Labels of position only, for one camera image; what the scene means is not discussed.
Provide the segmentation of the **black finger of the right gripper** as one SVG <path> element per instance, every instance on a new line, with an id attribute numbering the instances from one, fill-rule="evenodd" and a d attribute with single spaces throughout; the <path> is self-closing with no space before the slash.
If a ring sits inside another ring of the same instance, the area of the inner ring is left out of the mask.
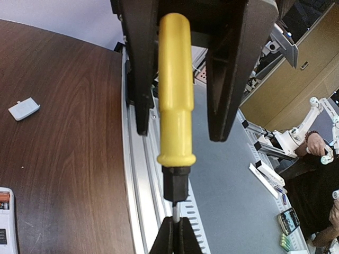
<path id="1" fill-rule="evenodd" d="M 234 1 L 206 55 L 209 138 L 225 142 L 248 78 L 278 18 L 275 1 Z"/>
<path id="2" fill-rule="evenodd" d="M 130 62 L 129 100 L 135 106 L 137 132 L 146 136 L 154 76 L 158 1 L 119 1 L 119 11 Z"/>

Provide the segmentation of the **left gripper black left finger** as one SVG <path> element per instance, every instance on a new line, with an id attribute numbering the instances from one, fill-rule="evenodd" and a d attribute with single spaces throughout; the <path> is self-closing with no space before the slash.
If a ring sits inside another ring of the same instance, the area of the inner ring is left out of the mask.
<path id="1" fill-rule="evenodd" d="M 165 217 L 159 228 L 150 254 L 172 254 L 174 250 L 174 222 L 172 217 Z"/>

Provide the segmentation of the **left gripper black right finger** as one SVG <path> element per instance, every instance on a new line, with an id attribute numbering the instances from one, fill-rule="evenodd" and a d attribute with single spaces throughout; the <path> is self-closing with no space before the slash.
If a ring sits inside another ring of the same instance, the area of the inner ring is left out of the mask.
<path id="1" fill-rule="evenodd" d="M 177 253 L 202 254 L 202 250 L 194 234 L 190 220 L 187 217 L 182 217 L 179 222 Z"/>

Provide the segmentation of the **yellow handled screwdriver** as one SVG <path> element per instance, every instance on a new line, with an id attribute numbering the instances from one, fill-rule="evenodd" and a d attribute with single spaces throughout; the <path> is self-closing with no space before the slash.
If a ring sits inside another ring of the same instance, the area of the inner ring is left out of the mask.
<path id="1" fill-rule="evenodd" d="M 194 86 L 189 20 L 180 13 L 159 24 L 160 154 L 164 198 L 172 202 L 173 221 L 180 221 L 180 202 L 188 197 L 188 175 L 196 162 L 192 149 Z"/>

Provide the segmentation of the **white battery cover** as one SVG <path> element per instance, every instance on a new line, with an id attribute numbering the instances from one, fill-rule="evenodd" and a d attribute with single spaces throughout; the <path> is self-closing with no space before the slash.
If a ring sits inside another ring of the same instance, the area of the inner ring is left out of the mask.
<path id="1" fill-rule="evenodd" d="M 16 121 L 21 121 L 39 109 L 40 105 L 37 104 L 33 98 L 29 97 L 23 101 L 17 101 L 8 111 Z"/>

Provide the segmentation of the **white red remote control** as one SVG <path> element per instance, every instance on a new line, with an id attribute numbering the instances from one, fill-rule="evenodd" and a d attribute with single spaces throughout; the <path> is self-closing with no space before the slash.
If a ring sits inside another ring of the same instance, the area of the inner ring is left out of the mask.
<path id="1" fill-rule="evenodd" d="M 1 192 L 9 192 L 9 203 L 1 203 L 1 253 L 18 254 L 16 234 L 15 196 L 10 188 L 1 187 Z"/>

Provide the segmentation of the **operator hand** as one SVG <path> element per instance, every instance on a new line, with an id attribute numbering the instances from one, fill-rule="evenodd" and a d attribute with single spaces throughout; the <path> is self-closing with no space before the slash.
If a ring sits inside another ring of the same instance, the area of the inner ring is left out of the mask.
<path id="1" fill-rule="evenodd" d="M 307 134 L 307 148 L 309 153 L 315 156 L 324 156 L 325 153 L 325 141 L 317 132 L 310 132 Z"/>

